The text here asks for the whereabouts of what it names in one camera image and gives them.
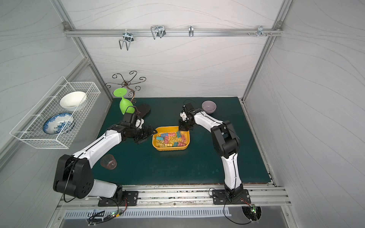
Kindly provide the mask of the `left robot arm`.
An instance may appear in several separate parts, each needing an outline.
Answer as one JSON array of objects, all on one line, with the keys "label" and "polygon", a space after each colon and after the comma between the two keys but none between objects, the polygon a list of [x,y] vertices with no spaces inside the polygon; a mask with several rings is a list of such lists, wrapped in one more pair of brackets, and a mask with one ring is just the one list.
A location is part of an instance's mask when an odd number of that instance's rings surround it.
[{"label": "left robot arm", "polygon": [[123,120],[107,128],[104,134],[84,149],[59,158],[53,182],[53,190],[74,198],[110,198],[117,202],[123,198],[123,187],[94,178],[92,168],[109,150],[127,139],[140,144],[157,131],[144,126],[137,114],[127,113]]}]

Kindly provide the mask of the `yellow plastic storage box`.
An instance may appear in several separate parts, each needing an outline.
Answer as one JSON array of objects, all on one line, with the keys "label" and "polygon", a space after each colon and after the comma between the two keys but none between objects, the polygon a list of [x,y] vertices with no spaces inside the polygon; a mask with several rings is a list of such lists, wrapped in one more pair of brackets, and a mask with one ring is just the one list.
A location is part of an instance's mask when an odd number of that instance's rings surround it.
[{"label": "yellow plastic storage box", "polygon": [[178,126],[163,126],[156,129],[152,145],[158,151],[179,151],[190,144],[190,132],[182,131]]}]

